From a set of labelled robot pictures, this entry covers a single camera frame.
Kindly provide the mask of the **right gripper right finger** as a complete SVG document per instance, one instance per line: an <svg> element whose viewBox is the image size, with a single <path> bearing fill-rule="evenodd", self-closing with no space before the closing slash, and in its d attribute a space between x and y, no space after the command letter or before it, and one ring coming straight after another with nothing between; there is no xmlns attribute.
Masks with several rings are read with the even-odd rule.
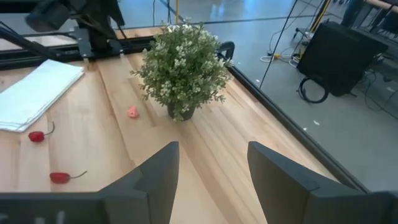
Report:
<svg viewBox="0 0 398 224"><path fill-rule="evenodd" d="M364 193L251 141L248 164L268 224L371 224Z"/></svg>

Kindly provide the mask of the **small red berry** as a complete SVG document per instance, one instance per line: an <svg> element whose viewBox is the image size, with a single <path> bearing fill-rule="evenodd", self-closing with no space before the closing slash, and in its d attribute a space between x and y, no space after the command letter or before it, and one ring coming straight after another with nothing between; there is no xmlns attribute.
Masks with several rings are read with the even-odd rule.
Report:
<svg viewBox="0 0 398 224"><path fill-rule="evenodd" d="M28 134L28 138L32 142L42 142L46 136L52 134L55 131L55 123L52 122L52 129L45 133L43 131L32 131Z"/></svg>

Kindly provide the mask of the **large black box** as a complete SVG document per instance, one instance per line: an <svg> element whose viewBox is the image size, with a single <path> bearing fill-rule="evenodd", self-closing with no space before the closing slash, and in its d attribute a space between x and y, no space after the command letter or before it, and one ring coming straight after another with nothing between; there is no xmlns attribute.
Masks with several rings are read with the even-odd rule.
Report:
<svg viewBox="0 0 398 224"><path fill-rule="evenodd" d="M365 70L388 46L336 22L323 22L315 31L298 70L333 96L351 92Z"/></svg>

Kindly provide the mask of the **long red chili pepper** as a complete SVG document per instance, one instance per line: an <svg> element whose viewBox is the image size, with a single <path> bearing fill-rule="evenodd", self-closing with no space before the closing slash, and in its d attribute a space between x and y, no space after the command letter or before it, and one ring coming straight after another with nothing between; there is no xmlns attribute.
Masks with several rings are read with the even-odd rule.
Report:
<svg viewBox="0 0 398 224"><path fill-rule="evenodd" d="M71 181L72 179L79 178L79 177L85 175L86 173L87 173L87 171L84 171L81 174L71 176L69 173L66 173L66 172L52 172L49 174L49 177L50 177L50 180L54 184L66 184L69 181Z"/></svg>

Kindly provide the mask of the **potted green artificial plant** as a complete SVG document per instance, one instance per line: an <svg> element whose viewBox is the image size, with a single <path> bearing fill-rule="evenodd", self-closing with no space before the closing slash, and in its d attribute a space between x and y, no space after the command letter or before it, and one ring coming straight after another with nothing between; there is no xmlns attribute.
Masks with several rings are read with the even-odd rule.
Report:
<svg viewBox="0 0 398 224"><path fill-rule="evenodd" d="M203 24L165 24L143 51L142 67L131 73L142 79L144 99L166 106L174 121L186 121L202 105L226 100L233 61L219 58L220 46Z"/></svg>

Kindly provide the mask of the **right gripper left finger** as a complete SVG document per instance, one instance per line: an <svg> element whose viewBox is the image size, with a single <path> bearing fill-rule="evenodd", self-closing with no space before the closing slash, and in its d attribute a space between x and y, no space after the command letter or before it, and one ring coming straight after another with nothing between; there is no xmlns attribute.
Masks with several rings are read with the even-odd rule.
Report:
<svg viewBox="0 0 398 224"><path fill-rule="evenodd" d="M107 224L169 224L179 173L172 141L125 176L100 190Z"/></svg>

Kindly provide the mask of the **folded white cloth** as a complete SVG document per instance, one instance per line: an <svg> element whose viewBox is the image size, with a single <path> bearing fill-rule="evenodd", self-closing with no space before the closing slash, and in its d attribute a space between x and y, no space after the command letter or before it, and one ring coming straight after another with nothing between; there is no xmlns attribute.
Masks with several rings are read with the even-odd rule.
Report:
<svg viewBox="0 0 398 224"><path fill-rule="evenodd" d="M46 60L0 93L0 130L21 133L84 74L81 66Z"/></svg>

